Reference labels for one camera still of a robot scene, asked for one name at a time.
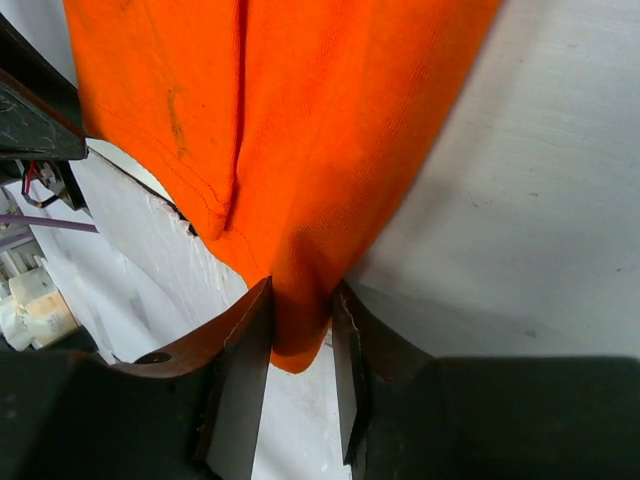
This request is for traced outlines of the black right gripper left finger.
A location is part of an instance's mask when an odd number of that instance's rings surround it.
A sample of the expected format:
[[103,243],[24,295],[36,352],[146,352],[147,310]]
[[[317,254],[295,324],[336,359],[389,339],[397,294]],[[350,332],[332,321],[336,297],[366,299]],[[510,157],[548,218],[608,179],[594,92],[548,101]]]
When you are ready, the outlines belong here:
[[132,363],[1,355],[5,479],[248,479],[271,354],[272,286]]

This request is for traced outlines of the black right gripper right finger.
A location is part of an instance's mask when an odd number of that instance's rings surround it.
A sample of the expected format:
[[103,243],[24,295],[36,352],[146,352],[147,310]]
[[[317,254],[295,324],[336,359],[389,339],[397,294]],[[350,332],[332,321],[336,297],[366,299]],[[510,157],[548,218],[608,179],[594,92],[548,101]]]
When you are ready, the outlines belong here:
[[332,296],[343,462],[356,479],[635,479],[639,363],[429,355],[346,284]]

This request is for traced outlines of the orange t shirt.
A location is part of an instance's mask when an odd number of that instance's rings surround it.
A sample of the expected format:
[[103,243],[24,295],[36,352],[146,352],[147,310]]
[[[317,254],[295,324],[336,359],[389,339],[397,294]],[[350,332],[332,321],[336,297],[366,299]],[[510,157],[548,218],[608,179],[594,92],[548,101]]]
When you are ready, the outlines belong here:
[[87,132],[163,185],[248,286],[272,363],[313,361],[329,298],[405,196],[496,1],[68,1]]

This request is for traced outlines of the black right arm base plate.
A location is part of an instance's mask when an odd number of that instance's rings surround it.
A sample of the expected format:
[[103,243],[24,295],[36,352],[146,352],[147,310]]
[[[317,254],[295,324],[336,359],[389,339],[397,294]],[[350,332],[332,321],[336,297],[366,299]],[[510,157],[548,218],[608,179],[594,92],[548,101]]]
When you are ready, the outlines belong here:
[[70,163],[88,155],[78,92],[1,18],[1,184],[18,180],[28,204],[86,207]]

